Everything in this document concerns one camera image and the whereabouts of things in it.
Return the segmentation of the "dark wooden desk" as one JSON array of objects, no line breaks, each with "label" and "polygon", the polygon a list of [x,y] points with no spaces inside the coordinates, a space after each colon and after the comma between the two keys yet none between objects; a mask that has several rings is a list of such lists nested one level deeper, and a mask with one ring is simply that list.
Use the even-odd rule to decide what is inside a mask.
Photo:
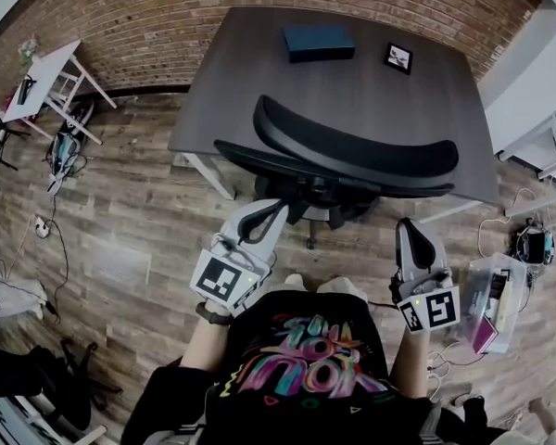
[{"label": "dark wooden desk", "polygon": [[[348,60],[291,64],[282,28],[343,25]],[[384,64],[388,43],[413,53],[411,74]],[[487,118],[466,56],[413,32],[367,19],[295,8],[236,6],[227,12],[182,104],[169,148],[194,162],[224,198],[232,185],[213,163],[214,142],[262,149],[253,126],[261,95],[295,113],[395,145],[453,141],[459,152],[457,210],[500,203]]]}]

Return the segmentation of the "white frame table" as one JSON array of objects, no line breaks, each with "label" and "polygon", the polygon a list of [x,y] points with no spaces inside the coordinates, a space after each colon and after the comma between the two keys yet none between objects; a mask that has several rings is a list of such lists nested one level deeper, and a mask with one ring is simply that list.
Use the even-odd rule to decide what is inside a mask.
[{"label": "white frame table", "polygon": [[70,115],[70,105],[84,82],[88,82],[113,108],[117,104],[105,92],[93,75],[84,67],[75,53],[81,46],[81,40],[75,40],[42,57],[32,57],[32,64],[27,73],[36,80],[23,106],[17,104],[19,87],[13,95],[3,122],[20,121],[49,141],[54,137],[31,121],[43,105],[55,111],[63,120],[72,122],[83,131],[89,139],[102,145],[96,135],[89,132],[84,122],[74,120]]}]

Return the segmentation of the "person in black printed shirt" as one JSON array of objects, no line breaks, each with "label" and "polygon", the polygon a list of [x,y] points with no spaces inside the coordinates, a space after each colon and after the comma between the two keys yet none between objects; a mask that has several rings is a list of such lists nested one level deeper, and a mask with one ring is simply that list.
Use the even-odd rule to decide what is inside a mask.
[{"label": "person in black printed shirt", "polygon": [[272,291],[233,318],[217,373],[159,367],[120,445],[496,445],[483,402],[463,415],[389,382],[368,304]]}]

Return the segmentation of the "black office chair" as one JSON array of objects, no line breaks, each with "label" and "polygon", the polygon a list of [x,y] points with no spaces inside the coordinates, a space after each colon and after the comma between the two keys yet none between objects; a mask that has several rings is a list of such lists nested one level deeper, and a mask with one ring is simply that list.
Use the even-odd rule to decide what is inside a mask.
[{"label": "black office chair", "polygon": [[258,198],[279,198],[287,222],[324,210],[333,230],[372,210],[382,197],[442,197],[459,165],[454,142],[391,145],[344,133],[307,119],[267,95],[255,106],[253,125],[271,152],[215,140],[233,164],[255,174]]}]

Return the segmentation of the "person's white shoe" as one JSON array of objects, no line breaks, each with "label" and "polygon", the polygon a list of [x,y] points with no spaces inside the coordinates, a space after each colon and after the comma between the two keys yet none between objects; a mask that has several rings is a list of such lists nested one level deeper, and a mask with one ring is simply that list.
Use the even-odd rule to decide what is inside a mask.
[{"label": "person's white shoe", "polygon": [[304,279],[300,273],[289,274],[281,284],[281,289],[286,292],[308,293],[304,284]]},{"label": "person's white shoe", "polygon": [[356,287],[347,277],[339,276],[320,285],[317,293],[337,293],[354,296],[368,303],[367,294],[360,288]]}]

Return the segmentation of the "black flat item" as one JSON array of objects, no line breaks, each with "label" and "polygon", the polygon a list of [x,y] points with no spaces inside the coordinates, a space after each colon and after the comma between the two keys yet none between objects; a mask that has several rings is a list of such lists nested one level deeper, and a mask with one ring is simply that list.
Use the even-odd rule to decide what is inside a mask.
[{"label": "black flat item", "polygon": [[17,99],[17,104],[19,106],[23,106],[26,103],[26,100],[29,96],[30,90],[36,84],[36,80],[29,74],[25,76],[19,86],[19,95]]}]

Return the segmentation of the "person's left forearm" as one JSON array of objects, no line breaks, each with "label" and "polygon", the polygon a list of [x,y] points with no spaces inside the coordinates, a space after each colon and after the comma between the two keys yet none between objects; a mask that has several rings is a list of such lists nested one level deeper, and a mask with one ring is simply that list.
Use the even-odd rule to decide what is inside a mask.
[{"label": "person's left forearm", "polygon": [[217,373],[226,351],[228,332],[228,325],[211,324],[200,316],[180,365]]}]

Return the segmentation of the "white cloth bundle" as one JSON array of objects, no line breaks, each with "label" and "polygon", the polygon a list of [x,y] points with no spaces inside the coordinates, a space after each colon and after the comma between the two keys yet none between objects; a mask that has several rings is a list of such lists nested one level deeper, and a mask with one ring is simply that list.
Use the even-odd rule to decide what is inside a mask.
[{"label": "white cloth bundle", "polygon": [[18,279],[8,283],[0,279],[0,318],[31,312],[42,319],[46,303],[47,295],[38,280]]}]

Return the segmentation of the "black wristband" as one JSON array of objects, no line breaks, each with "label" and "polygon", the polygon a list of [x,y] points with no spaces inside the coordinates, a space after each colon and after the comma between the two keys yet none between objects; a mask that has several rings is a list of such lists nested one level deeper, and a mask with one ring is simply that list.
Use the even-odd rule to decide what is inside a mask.
[{"label": "black wristband", "polygon": [[206,307],[206,302],[202,301],[196,305],[196,313],[209,324],[216,324],[221,326],[229,326],[233,322],[233,316],[231,314],[223,315],[214,311],[210,311]]}]

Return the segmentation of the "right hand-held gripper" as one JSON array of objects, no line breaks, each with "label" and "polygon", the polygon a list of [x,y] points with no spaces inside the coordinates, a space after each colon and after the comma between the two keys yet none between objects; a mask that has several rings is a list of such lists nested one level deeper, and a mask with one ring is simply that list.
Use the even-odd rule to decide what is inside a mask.
[{"label": "right hand-held gripper", "polygon": [[[459,287],[453,284],[441,238],[429,224],[403,218],[396,227],[397,273],[389,286],[392,301],[412,334],[457,324],[461,319]],[[412,280],[420,269],[427,273]]]}]

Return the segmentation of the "person's left white shoe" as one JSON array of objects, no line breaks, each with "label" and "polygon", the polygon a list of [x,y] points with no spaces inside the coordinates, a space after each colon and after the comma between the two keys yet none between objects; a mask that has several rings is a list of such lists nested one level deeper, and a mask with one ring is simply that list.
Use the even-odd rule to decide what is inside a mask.
[{"label": "person's left white shoe", "polygon": [[308,293],[304,284],[304,279],[300,273],[289,274],[281,284],[281,289],[286,292]]}]

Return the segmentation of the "person's right white shoe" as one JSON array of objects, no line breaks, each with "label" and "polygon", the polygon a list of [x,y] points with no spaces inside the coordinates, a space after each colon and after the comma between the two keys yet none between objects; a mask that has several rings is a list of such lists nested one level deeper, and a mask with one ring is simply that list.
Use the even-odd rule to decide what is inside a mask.
[{"label": "person's right white shoe", "polygon": [[320,285],[317,293],[337,293],[354,296],[368,303],[367,294],[360,288],[356,287],[347,277],[339,276]]}]

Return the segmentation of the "black framed picture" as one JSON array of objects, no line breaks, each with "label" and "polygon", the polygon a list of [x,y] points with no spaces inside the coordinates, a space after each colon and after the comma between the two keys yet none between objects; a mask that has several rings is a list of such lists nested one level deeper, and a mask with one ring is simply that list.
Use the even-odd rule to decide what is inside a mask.
[{"label": "black framed picture", "polygon": [[413,53],[399,45],[388,43],[385,51],[384,64],[390,68],[411,74]]}]

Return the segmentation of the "clear plastic storage box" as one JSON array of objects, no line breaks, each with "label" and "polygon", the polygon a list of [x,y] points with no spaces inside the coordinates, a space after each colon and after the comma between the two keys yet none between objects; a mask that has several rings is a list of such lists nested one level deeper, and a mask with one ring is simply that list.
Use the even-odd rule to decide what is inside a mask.
[{"label": "clear plastic storage box", "polygon": [[527,266],[501,253],[472,261],[461,288],[459,331],[477,354],[508,351],[527,291]]}]

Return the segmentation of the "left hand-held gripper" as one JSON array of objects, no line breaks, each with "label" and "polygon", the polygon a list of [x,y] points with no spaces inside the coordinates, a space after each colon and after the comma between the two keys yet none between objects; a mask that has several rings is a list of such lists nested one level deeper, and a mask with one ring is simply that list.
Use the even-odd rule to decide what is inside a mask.
[{"label": "left hand-held gripper", "polygon": [[261,199],[235,210],[203,249],[190,288],[233,316],[246,309],[271,272],[271,257],[289,214],[277,198]]}]

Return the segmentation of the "person's right forearm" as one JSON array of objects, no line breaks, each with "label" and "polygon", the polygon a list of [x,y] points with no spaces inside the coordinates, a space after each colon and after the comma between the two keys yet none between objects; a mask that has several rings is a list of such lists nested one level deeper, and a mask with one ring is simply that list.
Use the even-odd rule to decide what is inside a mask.
[{"label": "person's right forearm", "polygon": [[420,399],[427,394],[429,345],[428,331],[413,334],[404,329],[389,382],[405,397]]}]

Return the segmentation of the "teal black appliance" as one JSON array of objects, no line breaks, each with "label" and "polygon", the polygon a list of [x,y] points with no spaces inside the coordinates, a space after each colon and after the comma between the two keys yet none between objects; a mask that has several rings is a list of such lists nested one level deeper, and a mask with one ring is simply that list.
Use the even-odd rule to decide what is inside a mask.
[{"label": "teal black appliance", "polygon": [[54,141],[46,152],[49,165],[49,186],[47,193],[55,197],[64,180],[72,175],[73,166],[82,153],[87,135],[72,122],[64,120]]}]

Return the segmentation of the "dark blue box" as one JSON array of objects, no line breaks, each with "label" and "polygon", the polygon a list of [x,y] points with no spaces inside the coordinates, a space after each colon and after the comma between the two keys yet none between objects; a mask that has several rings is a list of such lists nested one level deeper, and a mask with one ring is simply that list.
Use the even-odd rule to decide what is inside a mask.
[{"label": "dark blue box", "polygon": [[341,24],[290,25],[282,28],[282,35],[291,64],[347,60],[356,51]]}]

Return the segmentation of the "black swivel chair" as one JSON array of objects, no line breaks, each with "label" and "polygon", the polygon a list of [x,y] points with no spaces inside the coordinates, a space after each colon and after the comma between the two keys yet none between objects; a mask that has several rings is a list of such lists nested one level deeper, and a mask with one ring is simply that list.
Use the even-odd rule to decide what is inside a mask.
[{"label": "black swivel chair", "polygon": [[121,388],[100,383],[89,376],[88,362],[97,350],[93,342],[76,362],[68,349],[69,339],[60,342],[62,358],[44,347],[37,346],[20,355],[0,350],[0,398],[36,397],[44,395],[54,407],[53,418],[64,418],[79,430],[91,422],[92,409],[103,411],[107,401],[95,393],[98,389],[120,394]]}]

